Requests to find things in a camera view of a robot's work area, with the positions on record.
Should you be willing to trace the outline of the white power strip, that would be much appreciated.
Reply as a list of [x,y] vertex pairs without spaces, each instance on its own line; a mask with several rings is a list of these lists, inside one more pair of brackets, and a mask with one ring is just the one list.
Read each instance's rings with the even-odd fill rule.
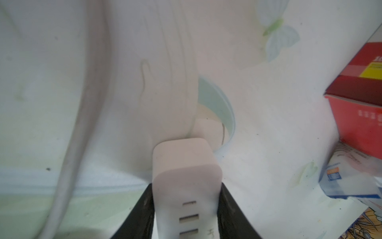
[[203,138],[165,141],[153,151],[152,192],[160,239],[215,239],[222,170]]

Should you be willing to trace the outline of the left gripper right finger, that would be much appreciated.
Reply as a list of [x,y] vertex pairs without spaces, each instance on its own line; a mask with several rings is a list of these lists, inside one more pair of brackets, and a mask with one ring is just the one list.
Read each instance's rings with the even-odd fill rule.
[[222,183],[217,209],[218,231],[221,239],[262,239]]

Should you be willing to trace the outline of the blue white packet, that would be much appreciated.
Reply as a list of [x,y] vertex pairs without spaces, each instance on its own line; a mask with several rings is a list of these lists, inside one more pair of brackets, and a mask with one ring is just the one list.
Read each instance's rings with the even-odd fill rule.
[[352,197],[382,212],[382,161],[342,142],[324,167],[319,185],[330,198]]

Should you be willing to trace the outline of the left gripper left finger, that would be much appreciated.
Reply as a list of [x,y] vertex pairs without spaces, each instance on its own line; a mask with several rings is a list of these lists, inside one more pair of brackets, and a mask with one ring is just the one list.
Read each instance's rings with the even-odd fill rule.
[[149,184],[111,239],[151,239],[154,218],[152,184]]

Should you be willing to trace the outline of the red cardboard box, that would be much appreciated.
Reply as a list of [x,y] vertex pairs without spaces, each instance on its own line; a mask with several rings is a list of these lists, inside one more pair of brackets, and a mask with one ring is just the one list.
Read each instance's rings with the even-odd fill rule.
[[326,89],[340,141],[382,157],[382,29],[379,27]]

